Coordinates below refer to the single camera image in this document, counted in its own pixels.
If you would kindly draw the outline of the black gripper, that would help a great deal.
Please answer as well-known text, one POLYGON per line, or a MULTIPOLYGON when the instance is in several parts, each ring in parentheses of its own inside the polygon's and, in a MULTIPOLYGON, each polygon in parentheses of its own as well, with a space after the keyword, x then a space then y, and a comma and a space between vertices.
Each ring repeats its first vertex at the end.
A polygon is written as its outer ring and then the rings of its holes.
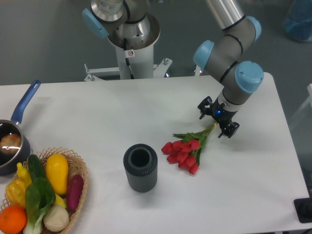
POLYGON ((197 108, 200 111, 199 119, 212 116, 219 123, 221 133, 218 138, 222 136, 231 138, 240 126, 239 123, 232 121, 233 116, 238 112, 238 105, 233 104, 224 96, 218 96, 215 101, 207 96, 199 103, 197 108))

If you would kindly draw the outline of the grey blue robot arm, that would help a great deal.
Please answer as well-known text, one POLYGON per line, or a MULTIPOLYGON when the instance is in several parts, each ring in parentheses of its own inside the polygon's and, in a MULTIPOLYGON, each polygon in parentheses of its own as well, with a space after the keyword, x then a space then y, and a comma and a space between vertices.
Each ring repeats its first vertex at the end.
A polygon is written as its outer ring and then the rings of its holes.
MULTIPOLYGON (((155 77, 154 43, 160 28, 147 5, 145 0, 93 0, 90 8, 82 11, 88 28, 115 47, 121 79, 155 77)), ((203 99, 198 109, 219 124, 223 136, 232 137, 239 128, 233 116, 264 78, 257 63, 237 61, 258 39, 261 25, 246 16, 235 0, 209 0, 207 5, 224 35, 219 42, 203 42, 193 60, 222 84, 223 90, 216 100, 203 99)))

